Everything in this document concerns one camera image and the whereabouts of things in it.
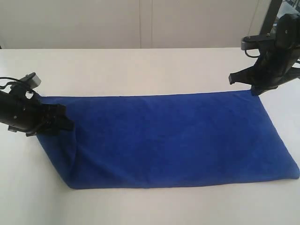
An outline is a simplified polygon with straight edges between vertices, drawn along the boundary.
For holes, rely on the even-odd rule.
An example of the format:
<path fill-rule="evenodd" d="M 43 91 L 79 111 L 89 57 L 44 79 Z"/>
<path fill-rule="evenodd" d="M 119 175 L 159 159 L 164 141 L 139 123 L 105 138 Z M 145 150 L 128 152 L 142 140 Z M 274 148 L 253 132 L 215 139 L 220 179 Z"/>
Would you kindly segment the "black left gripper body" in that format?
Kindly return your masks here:
<path fill-rule="evenodd" d="M 26 136 L 56 135 L 56 105 L 0 92 L 0 122 Z"/>

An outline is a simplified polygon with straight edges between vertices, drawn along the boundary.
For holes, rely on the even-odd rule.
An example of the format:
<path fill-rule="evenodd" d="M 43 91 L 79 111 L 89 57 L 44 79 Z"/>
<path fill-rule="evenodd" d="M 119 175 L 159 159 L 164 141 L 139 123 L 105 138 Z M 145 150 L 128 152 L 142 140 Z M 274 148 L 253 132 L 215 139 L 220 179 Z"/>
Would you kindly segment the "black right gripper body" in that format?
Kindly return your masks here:
<path fill-rule="evenodd" d="M 253 89 L 276 89 L 298 78 L 292 67 L 299 58 L 300 15 L 285 14 L 278 20 L 273 45 L 255 63 Z"/>

